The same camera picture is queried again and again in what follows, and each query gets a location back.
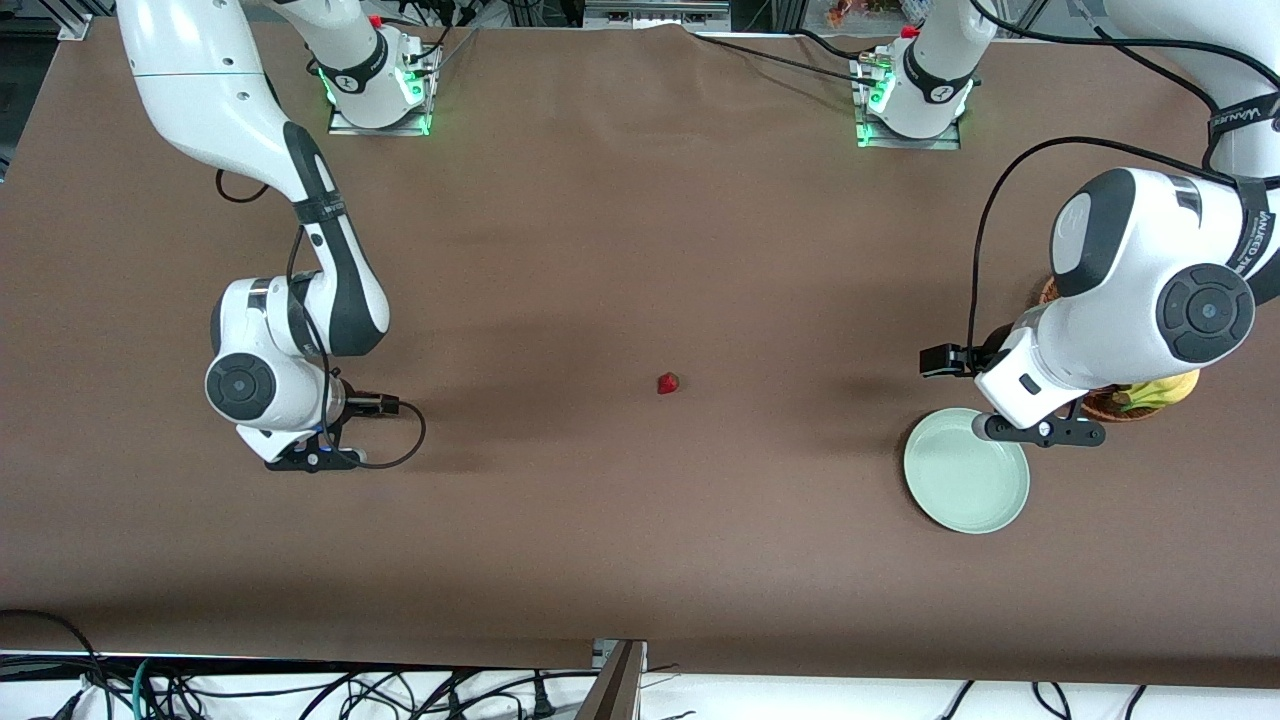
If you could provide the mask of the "pale green round plate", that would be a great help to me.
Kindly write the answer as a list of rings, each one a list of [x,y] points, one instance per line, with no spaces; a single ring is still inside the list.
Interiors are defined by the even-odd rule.
[[[915,505],[941,527],[969,536],[995,533],[1018,519],[1030,496],[1030,468],[1020,446],[982,439],[980,414],[946,407],[922,418],[902,451]]]

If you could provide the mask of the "brown wicker basket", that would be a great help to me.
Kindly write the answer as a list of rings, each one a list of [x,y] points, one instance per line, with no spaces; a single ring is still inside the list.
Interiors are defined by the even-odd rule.
[[[1126,395],[1126,386],[1106,386],[1093,389],[1083,397],[1082,411],[1088,418],[1101,423],[1139,421],[1162,411],[1161,407],[1125,410],[1121,402],[1123,395]]]

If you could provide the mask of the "yellow banana bunch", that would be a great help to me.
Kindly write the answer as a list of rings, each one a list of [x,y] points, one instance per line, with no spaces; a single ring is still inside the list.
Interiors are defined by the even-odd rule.
[[[1196,369],[1180,375],[1137,383],[1116,391],[1114,400],[1123,413],[1158,410],[1188,397],[1196,389],[1199,377],[1201,370]]]

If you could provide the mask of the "brown table cloth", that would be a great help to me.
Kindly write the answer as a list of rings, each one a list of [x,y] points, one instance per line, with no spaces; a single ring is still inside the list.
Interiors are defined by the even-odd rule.
[[[276,193],[151,127],[118,24],[52,60],[0,184],[0,609],[102,652],[1280,687],[1280,304],[1196,392],[1030,448],[1009,527],[902,482],[965,336],[989,187],[1096,136],[1194,161],[1204,109],[1111,49],[1000,44],[956,152],[861,149],[836,79],[675,27],[493,29],[428,137],[340,137],[253,28],[390,300],[339,360],[420,406],[385,471],[274,473],[210,409],[211,310],[279,275]],[[657,378],[681,388],[658,395]]]

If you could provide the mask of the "orange red background object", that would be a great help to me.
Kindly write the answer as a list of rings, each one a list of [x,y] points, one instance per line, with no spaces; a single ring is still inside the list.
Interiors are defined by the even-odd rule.
[[[850,32],[870,32],[877,23],[900,26],[905,19],[901,0],[824,0],[827,27]]]

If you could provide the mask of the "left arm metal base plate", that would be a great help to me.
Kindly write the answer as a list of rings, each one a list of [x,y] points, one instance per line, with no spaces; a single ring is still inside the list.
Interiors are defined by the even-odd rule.
[[[850,73],[855,78],[873,79],[876,87],[852,83],[852,104],[855,129],[859,147],[873,149],[911,149],[931,151],[957,151],[961,149],[959,119],[954,118],[948,128],[933,138],[909,138],[893,132],[872,111],[873,100],[881,100],[884,91],[893,83],[890,70],[890,56],[882,53],[859,53],[849,61]]]

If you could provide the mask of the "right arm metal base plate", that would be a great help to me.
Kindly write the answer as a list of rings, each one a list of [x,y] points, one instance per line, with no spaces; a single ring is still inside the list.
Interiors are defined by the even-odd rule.
[[[411,44],[371,88],[351,101],[325,83],[330,102],[328,132],[352,136],[425,137],[431,132],[442,49],[429,51]]]

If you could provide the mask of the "silver metal bracket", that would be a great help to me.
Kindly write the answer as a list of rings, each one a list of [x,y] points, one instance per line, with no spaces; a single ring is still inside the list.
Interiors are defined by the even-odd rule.
[[[646,673],[649,669],[648,664],[648,643],[645,641],[635,639],[620,639],[620,638],[595,638],[591,644],[591,662],[590,667],[594,670],[603,670],[609,661],[613,652],[621,646],[630,643],[634,650],[637,651],[640,673]]]

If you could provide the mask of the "dark angled frame beam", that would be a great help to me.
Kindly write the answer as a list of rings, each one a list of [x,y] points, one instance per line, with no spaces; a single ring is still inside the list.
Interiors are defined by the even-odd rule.
[[[639,720],[640,673],[637,651],[621,644],[579,706],[573,720]]]

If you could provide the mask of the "grey metal frame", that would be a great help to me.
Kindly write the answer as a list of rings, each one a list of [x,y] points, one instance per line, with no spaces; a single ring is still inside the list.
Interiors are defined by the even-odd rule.
[[[585,29],[646,29],[662,24],[692,32],[731,32],[730,0],[584,0]]]

